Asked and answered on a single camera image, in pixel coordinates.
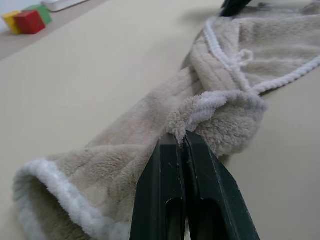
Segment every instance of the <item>fabric fold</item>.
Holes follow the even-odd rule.
[[[201,135],[217,156],[243,151],[267,110],[259,97],[320,64],[319,2],[213,17],[178,72],[80,150],[27,163],[14,179],[31,240],[128,240],[138,180],[158,139]]]

